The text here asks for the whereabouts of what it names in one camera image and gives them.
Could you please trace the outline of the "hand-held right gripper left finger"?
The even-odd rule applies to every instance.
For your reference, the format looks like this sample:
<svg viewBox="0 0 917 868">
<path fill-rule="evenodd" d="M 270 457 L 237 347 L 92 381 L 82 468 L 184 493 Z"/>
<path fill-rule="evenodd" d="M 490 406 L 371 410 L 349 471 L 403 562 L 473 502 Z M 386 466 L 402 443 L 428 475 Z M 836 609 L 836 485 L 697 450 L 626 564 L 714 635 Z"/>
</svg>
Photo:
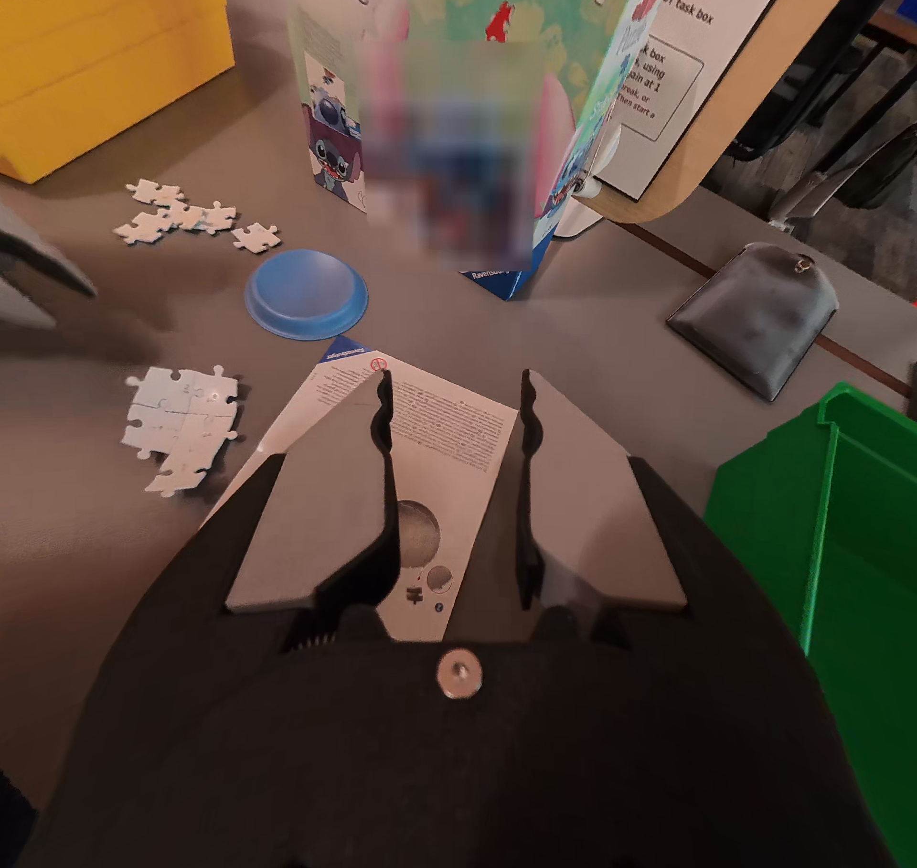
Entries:
<svg viewBox="0 0 917 868">
<path fill-rule="evenodd" d="M 234 613 L 378 605 L 400 573 L 394 392 L 374 372 L 290 448 L 225 600 Z"/>
</svg>

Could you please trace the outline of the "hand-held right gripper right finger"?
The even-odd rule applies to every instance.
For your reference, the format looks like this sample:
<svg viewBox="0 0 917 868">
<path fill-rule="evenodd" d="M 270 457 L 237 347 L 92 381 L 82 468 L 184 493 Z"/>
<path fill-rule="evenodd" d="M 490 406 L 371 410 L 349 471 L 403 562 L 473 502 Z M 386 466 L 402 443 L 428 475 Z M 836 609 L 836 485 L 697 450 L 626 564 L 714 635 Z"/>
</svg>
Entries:
<svg viewBox="0 0 917 868">
<path fill-rule="evenodd" d="M 520 420 L 514 571 L 522 608 L 686 609 L 628 451 L 530 369 Z"/>
</svg>

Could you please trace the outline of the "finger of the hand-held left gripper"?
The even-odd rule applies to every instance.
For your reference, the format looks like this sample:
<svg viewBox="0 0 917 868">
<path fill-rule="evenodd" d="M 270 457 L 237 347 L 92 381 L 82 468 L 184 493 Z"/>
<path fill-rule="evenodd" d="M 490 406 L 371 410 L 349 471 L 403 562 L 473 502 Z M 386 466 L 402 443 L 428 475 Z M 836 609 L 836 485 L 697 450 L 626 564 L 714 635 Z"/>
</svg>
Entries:
<svg viewBox="0 0 917 868">
<path fill-rule="evenodd" d="M 89 299 L 97 297 L 97 289 L 86 274 L 4 203 L 1 203 L 1 254 Z"/>
<path fill-rule="evenodd" d="M 1 322 L 31 330 L 53 330 L 56 321 L 52 315 L 1 278 Z"/>
</svg>

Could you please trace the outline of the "white joined puzzle section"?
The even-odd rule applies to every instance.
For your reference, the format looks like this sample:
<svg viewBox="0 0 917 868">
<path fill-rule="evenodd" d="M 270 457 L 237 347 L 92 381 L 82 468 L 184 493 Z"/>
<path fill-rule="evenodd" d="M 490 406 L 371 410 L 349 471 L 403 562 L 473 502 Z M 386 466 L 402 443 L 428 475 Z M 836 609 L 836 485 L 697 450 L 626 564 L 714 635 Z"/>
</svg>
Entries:
<svg viewBox="0 0 917 868">
<path fill-rule="evenodd" d="M 211 372 L 150 367 L 129 376 L 133 389 L 121 443 L 146 461 L 162 457 L 145 491 L 171 498 L 200 485 L 224 445 L 237 437 L 238 381 Z"/>
</svg>

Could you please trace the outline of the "colourful puzzle box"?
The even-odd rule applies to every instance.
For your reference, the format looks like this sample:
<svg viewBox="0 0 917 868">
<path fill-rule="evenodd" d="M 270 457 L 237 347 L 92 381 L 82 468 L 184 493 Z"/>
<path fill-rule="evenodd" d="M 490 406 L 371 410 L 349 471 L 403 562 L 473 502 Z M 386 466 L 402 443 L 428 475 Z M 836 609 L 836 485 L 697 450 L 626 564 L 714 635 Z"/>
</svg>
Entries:
<svg viewBox="0 0 917 868">
<path fill-rule="evenodd" d="M 285 1 L 315 183 L 511 301 L 662 0 Z"/>
</svg>

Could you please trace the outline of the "white instruction leaflet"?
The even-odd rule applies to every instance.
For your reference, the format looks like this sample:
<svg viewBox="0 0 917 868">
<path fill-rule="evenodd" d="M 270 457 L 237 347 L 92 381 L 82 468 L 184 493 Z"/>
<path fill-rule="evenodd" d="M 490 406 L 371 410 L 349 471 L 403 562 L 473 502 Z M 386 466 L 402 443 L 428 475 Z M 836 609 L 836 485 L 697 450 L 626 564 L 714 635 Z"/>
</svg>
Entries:
<svg viewBox="0 0 917 868">
<path fill-rule="evenodd" d="M 402 568 L 378 610 L 396 641 L 444 638 L 517 418 L 514 409 L 339 335 L 208 515 L 377 372 L 393 378 Z"/>
</svg>

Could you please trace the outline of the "yellow plastic bin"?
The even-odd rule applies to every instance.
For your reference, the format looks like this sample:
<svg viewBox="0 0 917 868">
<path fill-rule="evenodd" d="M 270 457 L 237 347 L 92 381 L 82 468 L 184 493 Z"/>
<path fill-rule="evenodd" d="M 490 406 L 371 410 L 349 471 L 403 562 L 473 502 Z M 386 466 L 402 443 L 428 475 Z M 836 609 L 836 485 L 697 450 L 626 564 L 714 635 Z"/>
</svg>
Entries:
<svg viewBox="0 0 917 868">
<path fill-rule="evenodd" d="M 1 0 L 1 173 L 33 184 L 234 65 L 226 0 Z"/>
</svg>

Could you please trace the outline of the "blue round plastic stand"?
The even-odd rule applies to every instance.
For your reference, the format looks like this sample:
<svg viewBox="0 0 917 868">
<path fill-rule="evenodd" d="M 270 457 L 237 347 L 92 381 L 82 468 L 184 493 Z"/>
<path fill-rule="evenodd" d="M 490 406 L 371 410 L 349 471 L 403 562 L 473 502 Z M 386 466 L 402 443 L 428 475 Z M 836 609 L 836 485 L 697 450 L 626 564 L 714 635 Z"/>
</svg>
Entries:
<svg viewBox="0 0 917 868">
<path fill-rule="evenodd" d="M 248 315 L 265 331 L 297 342 L 334 339 L 369 306 L 359 273 L 338 258 L 307 249 L 274 255 L 246 281 Z"/>
</svg>

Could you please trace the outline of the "black leather pouch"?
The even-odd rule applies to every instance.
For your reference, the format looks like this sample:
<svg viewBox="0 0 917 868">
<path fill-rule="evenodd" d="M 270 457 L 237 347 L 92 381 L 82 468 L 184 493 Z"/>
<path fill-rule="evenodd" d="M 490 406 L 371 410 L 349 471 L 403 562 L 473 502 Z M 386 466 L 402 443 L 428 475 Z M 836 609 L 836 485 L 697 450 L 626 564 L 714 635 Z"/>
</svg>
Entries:
<svg viewBox="0 0 917 868">
<path fill-rule="evenodd" d="M 750 243 L 667 325 L 772 403 L 838 309 L 832 282 L 810 256 Z"/>
</svg>

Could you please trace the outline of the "green plastic bin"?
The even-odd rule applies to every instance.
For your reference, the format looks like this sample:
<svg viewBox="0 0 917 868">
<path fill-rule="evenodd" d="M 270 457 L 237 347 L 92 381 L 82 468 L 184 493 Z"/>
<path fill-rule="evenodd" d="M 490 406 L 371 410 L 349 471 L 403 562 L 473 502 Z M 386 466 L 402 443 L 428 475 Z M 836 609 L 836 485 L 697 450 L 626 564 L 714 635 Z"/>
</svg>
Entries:
<svg viewBox="0 0 917 868">
<path fill-rule="evenodd" d="M 889 850 L 915 866 L 915 421 L 840 383 L 718 468 L 704 520 L 793 633 Z"/>
</svg>

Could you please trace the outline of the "white plastic board stand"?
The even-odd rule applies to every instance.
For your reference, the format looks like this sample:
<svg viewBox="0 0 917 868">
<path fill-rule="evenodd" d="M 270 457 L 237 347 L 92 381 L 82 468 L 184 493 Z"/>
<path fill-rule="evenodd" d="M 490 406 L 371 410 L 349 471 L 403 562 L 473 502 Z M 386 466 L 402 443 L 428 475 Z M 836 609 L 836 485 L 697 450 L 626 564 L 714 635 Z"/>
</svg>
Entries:
<svg viewBox="0 0 917 868">
<path fill-rule="evenodd" d="M 622 125 L 613 121 L 602 131 L 595 152 L 571 187 L 571 195 L 562 211 L 553 237 L 558 241 L 569 241 L 589 231 L 602 220 L 602 215 L 587 203 L 597 197 L 603 188 L 599 174 L 613 160 L 620 144 Z"/>
</svg>

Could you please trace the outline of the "white printed paper sheet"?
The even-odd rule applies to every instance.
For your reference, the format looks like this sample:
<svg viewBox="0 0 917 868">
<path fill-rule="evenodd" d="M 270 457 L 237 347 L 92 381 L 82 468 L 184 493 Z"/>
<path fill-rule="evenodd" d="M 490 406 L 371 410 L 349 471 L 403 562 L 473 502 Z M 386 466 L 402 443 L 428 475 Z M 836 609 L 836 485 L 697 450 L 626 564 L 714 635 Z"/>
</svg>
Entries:
<svg viewBox="0 0 917 868">
<path fill-rule="evenodd" d="M 662 0 L 622 87 L 616 152 L 599 177 L 644 195 L 773 0 Z"/>
</svg>

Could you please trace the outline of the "dark metal furniture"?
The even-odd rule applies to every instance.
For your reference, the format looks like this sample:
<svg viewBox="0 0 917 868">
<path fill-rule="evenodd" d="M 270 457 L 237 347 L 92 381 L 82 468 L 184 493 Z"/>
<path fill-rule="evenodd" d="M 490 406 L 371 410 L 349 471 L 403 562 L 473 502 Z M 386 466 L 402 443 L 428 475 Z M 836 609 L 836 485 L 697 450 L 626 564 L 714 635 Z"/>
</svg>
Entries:
<svg viewBox="0 0 917 868">
<path fill-rule="evenodd" d="M 840 0 L 705 176 L 785 231 L 887 204 L 915 168 L 915 0 Z"/>
</svg>

